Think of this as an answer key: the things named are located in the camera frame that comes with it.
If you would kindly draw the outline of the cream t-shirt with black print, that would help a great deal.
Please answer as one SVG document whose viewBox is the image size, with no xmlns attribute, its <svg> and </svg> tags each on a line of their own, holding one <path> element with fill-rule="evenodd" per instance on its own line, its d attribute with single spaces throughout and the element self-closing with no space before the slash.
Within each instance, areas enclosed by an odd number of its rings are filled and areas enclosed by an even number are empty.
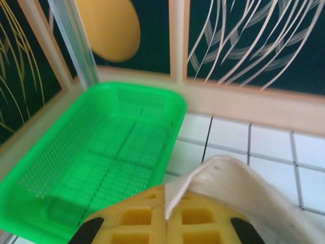
<svg viewBox="0 0 325 244">
<path fill-rule="evenodd" d="M 265 244 L 325 244 L 325 229 L 251 167 L 230 156 L 213 156 L 167 183 L 166 220 L 186 191 L 216 199 L 244 215 Z"/>
</svg>

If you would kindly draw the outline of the green plastic basket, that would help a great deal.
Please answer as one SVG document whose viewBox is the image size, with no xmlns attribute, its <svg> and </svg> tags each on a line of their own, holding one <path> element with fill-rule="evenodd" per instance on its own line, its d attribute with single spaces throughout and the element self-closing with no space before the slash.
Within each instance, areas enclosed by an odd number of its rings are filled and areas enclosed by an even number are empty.
<svg viewBox="0 0 325 244">
<path fill-rule="evenodd" d="M 0 182 L 0 229 L 66 244 L 92 213 L 159 185 L 186 110 L 162 88 L 89 88 Z"/>
</svg>

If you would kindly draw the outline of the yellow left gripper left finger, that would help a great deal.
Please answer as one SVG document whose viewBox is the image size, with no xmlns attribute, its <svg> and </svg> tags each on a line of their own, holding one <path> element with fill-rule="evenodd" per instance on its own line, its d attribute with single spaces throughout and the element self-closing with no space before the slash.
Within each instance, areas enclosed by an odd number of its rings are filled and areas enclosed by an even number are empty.
<svg viewBox="0 0 325 244">
<path fill-rule="evenodd" d="M 165 186 L 149 188 L 91 214 L 68 244 L 167 244 Z"/>
</svg>

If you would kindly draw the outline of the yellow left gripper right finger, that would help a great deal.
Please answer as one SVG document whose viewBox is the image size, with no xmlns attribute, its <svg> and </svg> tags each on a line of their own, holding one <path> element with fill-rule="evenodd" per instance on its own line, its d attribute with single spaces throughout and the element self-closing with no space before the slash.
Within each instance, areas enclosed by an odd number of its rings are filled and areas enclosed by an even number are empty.
<svg viewBox="0 0 325 244">
<path fill-rule="evenodd" d="M 266 244 L 242 214 L 186 192 L 167 221 L 166 244 Z"/>
</svg>

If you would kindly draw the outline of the aluminium corner post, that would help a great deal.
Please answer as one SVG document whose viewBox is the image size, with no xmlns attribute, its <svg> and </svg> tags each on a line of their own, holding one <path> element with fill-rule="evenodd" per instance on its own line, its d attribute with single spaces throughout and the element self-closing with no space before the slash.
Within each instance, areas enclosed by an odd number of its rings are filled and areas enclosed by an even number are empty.
<svg viewBox="0 0 325 244">
<path fill-rule="evenodd" d="M 84 90 L 99 83 L 98 71 L 76 0 L 47 0 Z"/>
</svg>

